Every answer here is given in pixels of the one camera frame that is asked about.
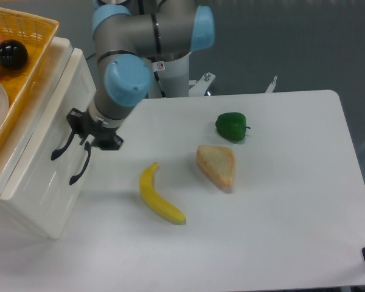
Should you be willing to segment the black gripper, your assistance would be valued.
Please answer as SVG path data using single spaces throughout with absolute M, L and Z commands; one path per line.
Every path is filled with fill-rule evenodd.
M 73 108 L 66 116 L 67 122 L 71 128 L 69 143 L 77 135 L 80 138 L 80 145 L 83 145 L 88 135 L 94 137 L 91 146 L 102 151 L 117 151 L 123 144 L 123 139 L 116 134 L 117 128 L 107 128 L 103 126 L 102 121 L 95 122 L 88 111 L 84 113 Z

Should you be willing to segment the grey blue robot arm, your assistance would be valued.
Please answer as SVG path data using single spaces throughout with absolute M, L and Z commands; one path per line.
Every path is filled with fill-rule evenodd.
M 208 6 L 196 1 L 94 1 L 92 39 L 100 86 L 86 111 L 72 109 L 65 147 L 74 136 L 101 150 L 118 150 L 116 130 L 146 98 L 155 78 L 147 60 L 207 49 L 215 41 Z

